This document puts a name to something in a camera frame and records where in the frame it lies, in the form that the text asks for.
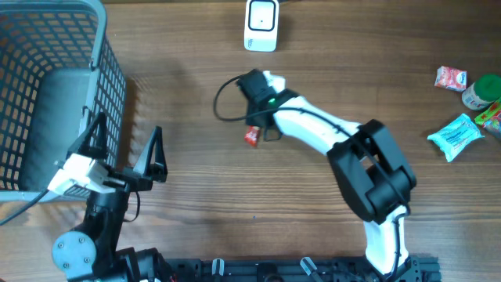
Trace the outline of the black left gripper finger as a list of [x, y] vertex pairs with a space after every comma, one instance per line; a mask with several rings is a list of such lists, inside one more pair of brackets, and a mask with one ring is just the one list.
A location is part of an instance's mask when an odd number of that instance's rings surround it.
[[99, 113], [93, 122], [72, 143], [67, 151], [67, 158], [72, 154], [106, 160], [106, 115], [104, 113]]
[[165, 183], [168, 167], [164, 155], [162, 128], [156, 126], [136, 161], [133, 172], [152, 181]]

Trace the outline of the red Nescafe sachet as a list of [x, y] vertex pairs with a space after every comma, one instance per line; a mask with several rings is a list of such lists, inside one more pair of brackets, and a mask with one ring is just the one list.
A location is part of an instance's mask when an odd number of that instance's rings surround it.
[[261, 127], [250, 125], [244, 136], [244, 141], [252, 147], [258, 146], [258, 141], [261, 135]]

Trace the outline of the red white small carton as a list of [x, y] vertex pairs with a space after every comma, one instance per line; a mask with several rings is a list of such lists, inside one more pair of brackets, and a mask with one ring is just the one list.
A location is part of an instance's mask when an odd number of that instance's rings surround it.
[[462, 92], [467, 88], [467, 72], [454, 67], [441, 66], [437, 69], [434, 86]]

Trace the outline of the mint wet wipes pack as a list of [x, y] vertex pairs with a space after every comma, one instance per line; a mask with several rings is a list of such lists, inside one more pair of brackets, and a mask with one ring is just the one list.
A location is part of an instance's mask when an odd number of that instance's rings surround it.
[[429, 135], [432, 141], [445, 155], [447, 162], [453, 161], [470, 143], [484, 138], [480, 129], [466, 114], [461, 114], [454, 121], [439, 131]]

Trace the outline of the green lid jar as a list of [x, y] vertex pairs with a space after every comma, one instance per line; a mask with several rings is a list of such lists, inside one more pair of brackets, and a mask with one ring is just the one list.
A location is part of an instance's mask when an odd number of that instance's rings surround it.
[[500, 98], [500, 76], [486, 74], [462, 93], [463, 104], [471, 110], [482, 110]]

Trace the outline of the Haribo gummy bag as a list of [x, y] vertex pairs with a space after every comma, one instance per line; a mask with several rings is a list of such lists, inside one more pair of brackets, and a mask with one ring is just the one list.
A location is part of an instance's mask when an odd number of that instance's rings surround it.
[[497, 99], [474, 119], [477, 125], [480, 125], [497, 139], [500, 139], [500, 107], [500, 99]]

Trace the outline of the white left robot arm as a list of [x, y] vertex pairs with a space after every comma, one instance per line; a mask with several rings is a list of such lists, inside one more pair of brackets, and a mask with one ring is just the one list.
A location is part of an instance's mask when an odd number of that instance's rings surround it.
[[129, 197], [168, 176], [161, 127], [152, 131], [133, 167], [118, 171], [105, 163], [106, 156], [106, 115], [100, 113], [70, 146], [49, 184], [53, 193], [86, 200], [82, 223], [52, 247], [55, 265], [69, 281], [175, 281], [175, 271], [157, 249], [117, 249]]

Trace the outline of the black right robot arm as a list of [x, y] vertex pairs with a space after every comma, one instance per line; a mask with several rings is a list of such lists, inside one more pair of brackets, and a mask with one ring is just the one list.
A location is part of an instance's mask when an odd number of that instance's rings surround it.
[[400, 278], [409, 259], [402, 224], [416, 176], [386, 126], [329, 114], [269, 71], [251, 70], [236, 85], [248, 102], [248, 125], [276, 128], [327, 157], [344, 201], [363, 221], [366, 260], [382, 279]]

